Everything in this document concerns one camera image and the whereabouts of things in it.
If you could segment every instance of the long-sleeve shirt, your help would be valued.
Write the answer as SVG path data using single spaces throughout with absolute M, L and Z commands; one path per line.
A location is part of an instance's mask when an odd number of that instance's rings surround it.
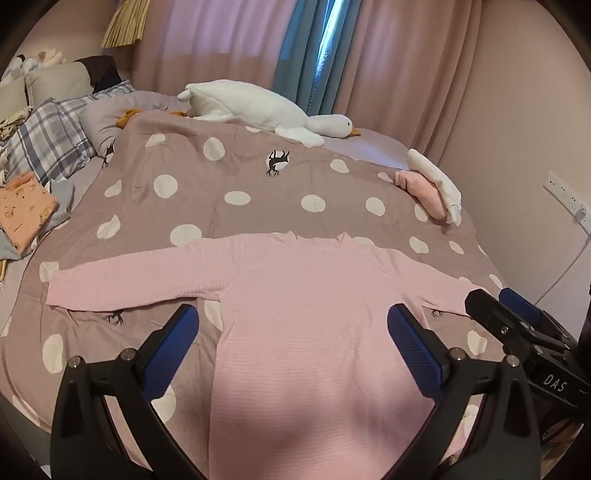
M 111 312 L 221 301 L 210 478 L 379 479 L 433 406 L 388 334 L 388 309 L 404 303 L 427 326 L 423 306 L 465 315 L 476 288 L 345 233 L 290 232 L 202 238 L 58 271 L 47 304 Z

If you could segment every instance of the yellow fringe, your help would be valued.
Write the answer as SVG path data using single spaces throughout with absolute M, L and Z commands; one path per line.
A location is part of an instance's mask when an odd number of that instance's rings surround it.
M 150 0 L 123 0 L 103 38 L 103 48 L 133 45 L 142 39 Z

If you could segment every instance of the shirt sleeve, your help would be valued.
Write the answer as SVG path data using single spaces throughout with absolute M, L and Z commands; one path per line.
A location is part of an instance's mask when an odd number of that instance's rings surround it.
M 467 315 L 464 304 L 466 296 L 481 287 L 414 261 L 398 250 L 389 250 L 389 253 L 405 289 L 418 297 L 424 307 Z
M 56 271 L 47 304 L 113 312 L 182 297 L 220 300 L 244 262 L 244 237 L 201 238 Z

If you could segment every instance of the pink curtain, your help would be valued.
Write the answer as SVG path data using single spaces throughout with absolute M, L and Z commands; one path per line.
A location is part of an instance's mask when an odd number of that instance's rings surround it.
M 151 0 L 135 48 L 137 89 L 176 95 L 228 78 L 271 86 L 296 0 Z
M 437 163 L 466 86 L 482 0 L 364 0 L 336 113 Z

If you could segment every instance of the wall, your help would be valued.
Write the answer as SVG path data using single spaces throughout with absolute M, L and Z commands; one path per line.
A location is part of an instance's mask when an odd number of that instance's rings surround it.
M 60 0 L 39 20 L 18 53 L 37 55 L 45 48 L 61 50 L 68 61 L 101 55 L 100 44 L 117 0 Z
M 488 0 L 440 167 L 508 286 L 537 301 L 587 236 L 543 189 L 553 170 L 591 207 L 591 73 L 535 0 Z M 578 336 L 591 247 L 540 306 Z

